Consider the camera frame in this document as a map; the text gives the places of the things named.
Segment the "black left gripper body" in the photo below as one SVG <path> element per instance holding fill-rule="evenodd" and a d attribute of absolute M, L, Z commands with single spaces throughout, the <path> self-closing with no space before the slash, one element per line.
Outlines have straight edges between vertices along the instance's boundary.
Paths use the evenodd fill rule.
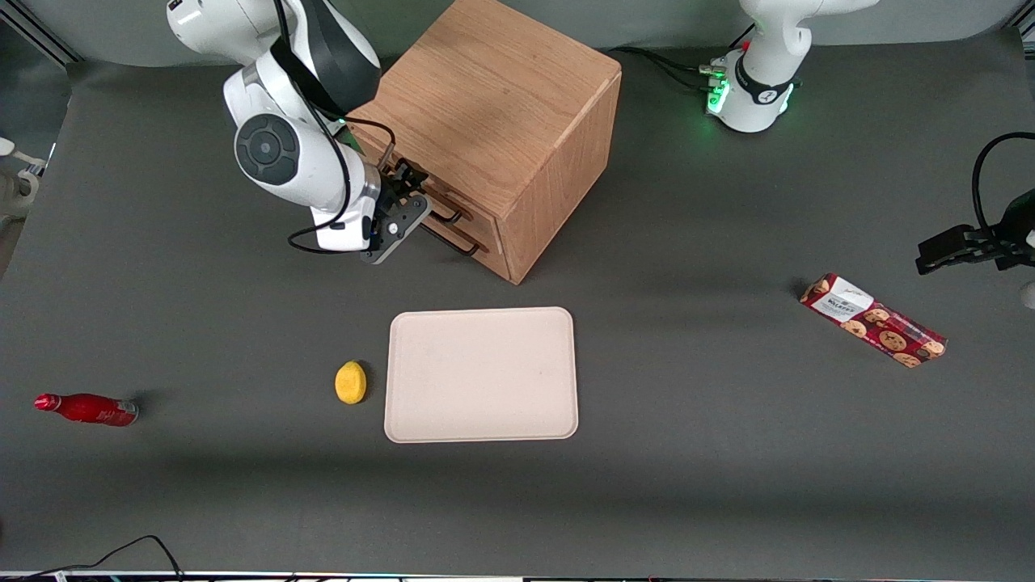
<path fill-rule="evenodd" d="M 1008 255 L 999 258 L 999 270 L 1016 266 L 1034 266 L 1034 191 L 1017 196 L 1006 207 L 999 221 L 999 241 L 1004 243 Z"/>

